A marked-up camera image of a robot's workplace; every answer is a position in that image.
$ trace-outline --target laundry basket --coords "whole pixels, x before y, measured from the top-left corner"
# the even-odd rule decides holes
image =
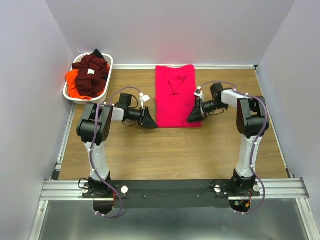
[[[84,53],[84,54],[79,55],[78,57],[75,58],[73,63],[79,63],[85,55],[90,55],[90,53]],[[112,56],[110,56],[108,54],[102,53],[102,55],[103,55],[104,59],[107,61],[107,63],[110,65],[110,71],[109,71],[108,79],[106,80],[106,84],[105,84],[105,88],[104,88],[103,93],[96,98],[92,98],[91,100],[73,98],[73,97],[69,96],[68,83],[67,83],[67,81],[65,81],[64,88],[63,88],[63,95],[66,99],[73,101],[75,104],[82,104],[82,105],[85,105],[86,103],[101,104],[106,100],[107,92],[108,92],[108,88],[109,88],[109,84],[110,84],[112,68],[114,65],[114,59],[112,58]]]

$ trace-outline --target wooden table surface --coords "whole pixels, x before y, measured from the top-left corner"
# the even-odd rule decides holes
[[[243,93],[261,95],[252,69],[197,69],[196,85],[208,81],[229,81]],[[155,70],[113,70],[107,99],[127,86],[138,87],[150,96],[146,106],[155,120]],[[211,99],[209,87],[204,88],[206,101]],[[133,89],[124,92],[139,95]],[[82,105],[76,106],[59,180],[89,176],[86,148],[76,133],[83,109]],[[229,179],[238,162],[240,142],[236,109],[230,107],[221,115],[210,116],[201,128],[144,129],[113,122],[105,148],[114,180]],[[264,179],[288,177],[271,126],[261,141],[256,171]]]

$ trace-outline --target dark red clothing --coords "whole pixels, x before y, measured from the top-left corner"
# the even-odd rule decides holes
[[[104,90],[106,80],[103,78],[108,75],[107,64],[104,58],[94,54],[86,55],[81,62],[72,64],[72,69],[78,69],[75,86],[81,96],[96,98]],[[89,70],[94,70],[94,74],[88,74]]]
[[[196,73],[193,65],[179,68],[155,67],[156,124],[159,128],[195,128],[187,122],[195,106]]]

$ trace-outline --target folded shirt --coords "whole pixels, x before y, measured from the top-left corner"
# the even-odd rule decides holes
[[[201,127],[201,122],[187,122],[195,106],[195,72],[193,65],[180,68],[156,66],[156,124],[159,128]]]

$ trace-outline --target maroon shirt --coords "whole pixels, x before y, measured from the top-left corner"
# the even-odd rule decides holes
[[[73,69],[78,69],[78,75],[75,78],[75,87],[81,96],[97,98],[98,93],[106,87],[106,80],[103,78],[108,74],[107,62],[104,58],[96,55],[86,55],[81,62],[72,64]]]

